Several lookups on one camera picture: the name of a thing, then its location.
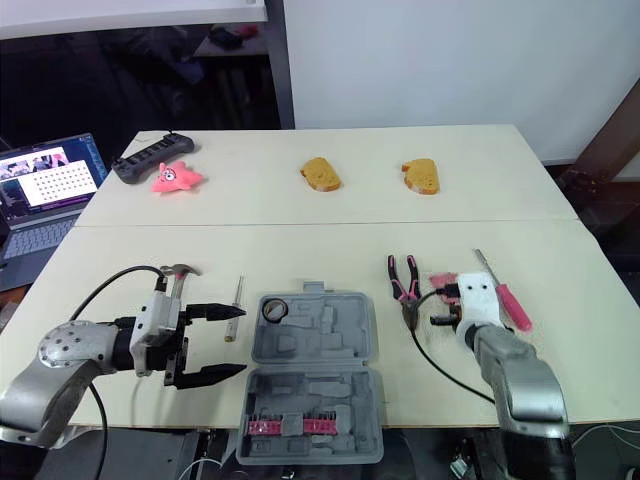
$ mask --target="gray robot arm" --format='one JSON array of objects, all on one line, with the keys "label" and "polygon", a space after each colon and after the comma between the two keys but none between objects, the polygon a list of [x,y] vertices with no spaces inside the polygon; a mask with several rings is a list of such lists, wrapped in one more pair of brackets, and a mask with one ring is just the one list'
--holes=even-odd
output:
[{"label": "gray robot arm", "polygon": [[459,275],[461,308],[431,323],[453,326],[459,343],[473,351],[493,390],[509,474],[521,480],[575,479],[560,383],[535,348],[504,327],[492,285],[486,273]]},{"label": "gray robot arm", "polygon": [[485,325],[467,334],[482,378],[493,389],[509,474],[575,479],[567,410],[549,365],[503,327]]},{"label": "gray robot arm", "polygon": [[[0,396],[0,450],[11,450],[5,455],[0,451],[0,477],[20,468],[10,464],[14,459],[22,461],[16,446],[44,458],[40,452],[52,448],[64,435],[86,389],[99,375],[135,370],[138,376],[146,376],[165,370],[164,384],[183,389],[214,385],[246,368],[221,364],[184,373],[185,329],[192,320],[224,320],[245,312],[217,303],[187,305],[182,311],[182,283],[187,273],[195,271],[186,265],[162,270],[175,275],[171,295],[165,294],[166,281],[158,282],[135,317],[101,324],[70,321],[45,335],[36,357]],[[33,457],[25,455],[24,462]]]}]

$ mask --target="black o-ring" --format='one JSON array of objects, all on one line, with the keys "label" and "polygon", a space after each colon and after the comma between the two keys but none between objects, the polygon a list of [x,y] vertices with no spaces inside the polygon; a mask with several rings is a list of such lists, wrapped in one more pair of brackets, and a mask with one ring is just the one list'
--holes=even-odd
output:
[{"label": "black o-ring", "polygon": [[[282,305],[284,307],[284,313],[272,320],[267,316],[267,307],[269,307],[272,303],[278,303],[279,305]],[[269,300],[265,301],[262,304],[262,316],[264,317],[264,319],[269,322],[269,323],[280,323],[282,321],[282,319],[284,317],[286,317],[289,314],[289,306],[287,305],[287,302],[285,302],[284,300],[282,300],[281,298],[270,298]]]}]

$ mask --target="gray tool case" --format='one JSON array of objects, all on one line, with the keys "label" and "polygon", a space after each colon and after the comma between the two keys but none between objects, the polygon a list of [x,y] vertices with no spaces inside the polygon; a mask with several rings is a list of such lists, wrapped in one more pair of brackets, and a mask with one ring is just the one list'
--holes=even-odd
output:
[{"label": "gray tool case", "polygon": [[[286,303],[279,323],[263,306]],[[373,305],[362,293],[326,292],[260,300],[236,457],[242,465],[376,463],[384,453],[373,350]]]}]

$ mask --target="laptop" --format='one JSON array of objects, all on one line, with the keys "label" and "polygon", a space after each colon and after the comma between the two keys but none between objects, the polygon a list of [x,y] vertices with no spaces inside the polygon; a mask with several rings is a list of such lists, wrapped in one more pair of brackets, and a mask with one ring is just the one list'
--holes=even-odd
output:
[{"label": "laptop", "polygon": [[89,133],[0,153],[0,291],[35,281],[106,176]]}]

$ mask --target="pliers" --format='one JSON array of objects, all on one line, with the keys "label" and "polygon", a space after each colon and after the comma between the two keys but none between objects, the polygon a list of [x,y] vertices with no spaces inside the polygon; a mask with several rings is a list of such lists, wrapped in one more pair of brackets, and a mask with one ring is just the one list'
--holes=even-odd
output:
[{"label": "pliers", "polygon": [[396,273],[396,259],[393,255],[389,255],[387,258],[387,270],[389,271],[389,280],[391,280],[391,287],[393,289],[393,298],[400,302],[402,306],[402,318],[409,327],[411,332],[415,331],[418,327],[418,300],[422,297],[420,293],[420,278],[418,276],[418,265],[413,255],[407,256],[407,263],[409,264],[409,271],[411,272],[411,284],[409,285],[409,291],[406,291],[398,280],[398,274]]}]

